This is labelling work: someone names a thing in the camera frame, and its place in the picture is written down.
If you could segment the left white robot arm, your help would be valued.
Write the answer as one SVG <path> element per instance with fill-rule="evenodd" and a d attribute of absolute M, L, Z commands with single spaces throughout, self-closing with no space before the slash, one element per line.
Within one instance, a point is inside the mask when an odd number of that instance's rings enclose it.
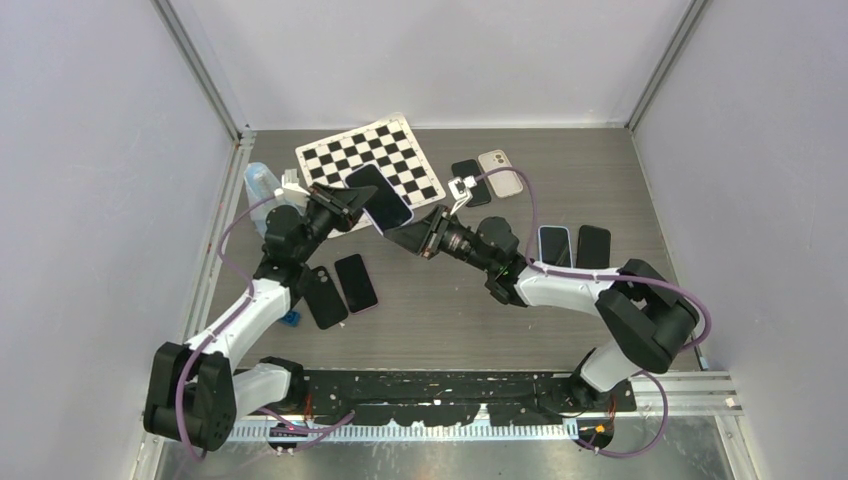
<path fill-rule="evenodd" d="M 305 405 L 301 364 L 266 357 L 249 370 L 237 368 L 317 284 L 309 258 L 333 231 L 350 231 L 376 192 L 315 183 L 297 206 L 267 214 L 262 258 L 241 297 L 191 339 L 166 342 L 155 352 L 142 417 L 146 432 L 179 441 L 191 454 L 212 452 L 241 418 L 269 406 L 293 414 Z"/>

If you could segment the purple edged phone from case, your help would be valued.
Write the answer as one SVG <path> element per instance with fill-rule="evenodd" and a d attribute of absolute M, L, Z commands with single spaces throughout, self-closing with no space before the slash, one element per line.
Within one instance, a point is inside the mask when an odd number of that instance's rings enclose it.
<path fill-rule="evenodd" d="M 334 268 L 352 314 L 359 314 L 378 305 L 378 296 L 360 254 L 336 260 Z"/>

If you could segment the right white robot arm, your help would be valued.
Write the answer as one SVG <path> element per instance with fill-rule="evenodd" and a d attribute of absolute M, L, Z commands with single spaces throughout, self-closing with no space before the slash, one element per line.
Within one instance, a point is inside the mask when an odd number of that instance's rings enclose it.
<path fill-rule="evenodd" d="M 463 225 L 447 207 L 384 236 L 422 258 L 449 255 L 486 275 L 485 287 L 505 305 L 556 307 L 603 321 L 611 340 L 592 349 L 563 383 L 560 399 L 578 410 L 596 410 L 611 391 L 645 371 L 668 371 L 700 319 L 693 303 L 647 262 L 631 259 L 615 269 L 556 267 L 527 259 L 502 217 Z"/>

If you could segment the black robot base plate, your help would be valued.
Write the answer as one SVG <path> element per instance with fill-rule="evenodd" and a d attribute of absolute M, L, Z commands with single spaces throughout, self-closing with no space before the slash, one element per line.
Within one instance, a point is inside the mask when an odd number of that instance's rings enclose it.
<path fill-rule="evenodd" d="M 402 427 L 466 426 L 480 413 L 493 426 L 553 425 L 565 417 L 637 409 L 629 382 L 582 398 L 568 377 L 551 371 L 308 370 L 294 394 L 269 408 L 323 425 L 352 413 L 357 426 Z"/>

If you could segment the beige phone case with ring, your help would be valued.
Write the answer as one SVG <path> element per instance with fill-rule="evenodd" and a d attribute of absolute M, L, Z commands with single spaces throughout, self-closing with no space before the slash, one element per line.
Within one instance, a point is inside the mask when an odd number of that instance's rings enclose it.
<path fill-rule="evenodd" d="M 477 160 L 481 170 L 488 173 L 486 179 L 496 197 L 504 199 L 523 192 L 524 186 L 520 177 L 512 170 L 506 170 L 512 163 L 503 150 L 482 153 Z"/>

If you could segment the lilac cased phone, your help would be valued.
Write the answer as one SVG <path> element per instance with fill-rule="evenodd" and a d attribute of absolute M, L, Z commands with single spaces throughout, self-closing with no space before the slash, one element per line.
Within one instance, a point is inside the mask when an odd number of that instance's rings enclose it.
<path fill-rule="evenodd" d="M 412 222 L 413 211 L 394 190 L 388 178 L 375 164 L 365 164 L 344 178 L 349 188 L 375 187 L 374 195 L 366 202 L 365 212 L 383 235 L 387 230 L 405 226 Z"/>

